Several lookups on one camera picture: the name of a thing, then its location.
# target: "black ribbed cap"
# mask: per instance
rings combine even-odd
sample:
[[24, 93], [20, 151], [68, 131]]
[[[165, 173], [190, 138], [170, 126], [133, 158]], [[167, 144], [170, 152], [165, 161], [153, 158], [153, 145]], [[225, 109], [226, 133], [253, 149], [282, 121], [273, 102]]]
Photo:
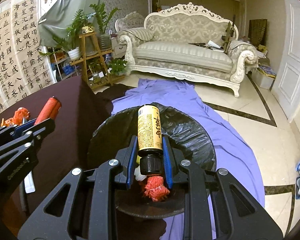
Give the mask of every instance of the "black ribbed cap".
[[159, 175], [162, 173], [162, 160], [157, 156], [146, 156], [140, 159], [142, 175]]

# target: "silver bolt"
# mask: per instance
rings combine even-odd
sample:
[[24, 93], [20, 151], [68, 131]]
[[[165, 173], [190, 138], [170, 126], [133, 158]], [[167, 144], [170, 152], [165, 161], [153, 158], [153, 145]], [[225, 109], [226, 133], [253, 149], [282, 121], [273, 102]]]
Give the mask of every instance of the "silver bolt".
[[219, 173], [220, 173], [221, 175], [225, 176], [225, 175], [228, 174], [228, 170], [225, 169], [225, 168], [221, 168], [221, 169], [219, 169]]
[[109, 160], [109, 165], [110, 166], [116, 166], [118, 163], [119, 163], [119, 161], [116, 160], [116, 159]]
[[72, 175], [74, 176], [77, 176], [81, 173], [81, 169], [80, 168], [74, 168], [72, 171], [71, 171]]
[[182, 160], [181, 161], [182, 166], [189, 166], [190, 164], [191, 164], [191, 162], [189, 160]]

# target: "sofa armrest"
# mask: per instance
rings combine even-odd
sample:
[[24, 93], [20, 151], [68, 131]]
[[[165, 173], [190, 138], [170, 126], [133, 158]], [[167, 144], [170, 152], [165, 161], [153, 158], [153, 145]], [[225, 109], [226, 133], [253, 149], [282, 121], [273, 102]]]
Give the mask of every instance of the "sofa armrest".
[[151, 41], [154, 34], [148, 29], [128, 29], [117, 33], [117, 42], [120, 45], [127, 45], [125, 60], [128, 64], [135, 65], [133, 50], [140, 44]]
[[244, 79], [244, 74], [258, 66], [257, 50], [249, 43], [232, 41], [229, 46], [228, 56], [233, 64], [232, 76], [230, 77], [231, 82], [241, 83]]

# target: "black plastic bag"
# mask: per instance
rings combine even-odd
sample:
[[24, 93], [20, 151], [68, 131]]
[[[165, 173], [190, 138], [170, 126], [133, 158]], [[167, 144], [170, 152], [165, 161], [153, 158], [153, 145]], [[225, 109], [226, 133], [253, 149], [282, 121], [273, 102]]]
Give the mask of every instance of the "black plastic bag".
[[[183, 152], [205, 170], [216, 170], [216, 154], [206, 130], [189, 115], [170, 106], [152, 103], [160, 111], [162, 134], [169, 137], [171, 147]], [[97, 168], [116, 156], [120, 149], [129, 146], [133, 135], [138, 134], [138, 109], [127, 108], [109, 117], [93, 133], [88, 151], [88, 167]], [[137, 217], [161, 219], [184, 211], [184, 192], [171, 190], [164, 202], [153, 202], [143, 197], [136, 181], [129, 191], [115, 193], [118, 210]]]

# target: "purple cloth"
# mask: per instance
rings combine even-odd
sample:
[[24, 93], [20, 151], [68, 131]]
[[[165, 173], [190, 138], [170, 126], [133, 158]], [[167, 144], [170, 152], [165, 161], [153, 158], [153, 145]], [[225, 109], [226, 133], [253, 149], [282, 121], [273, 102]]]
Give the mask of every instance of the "purple cloth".
[[[226, 168], [264, 207], [265, 191], [257, 160], [252, 149], [238, 132], [212, 108], [205, 105], [194, 85], [181, 81], [139, 79], [138, 87], [124, 97], [113, 100], [112, 114], [129, 107], [157, 102], [172, 106], [199, 122], [209, 134], [216, 151], [217, 169]], [[166, 233], [162, 240], [182, 239], [183, 214], [165, 219]]]

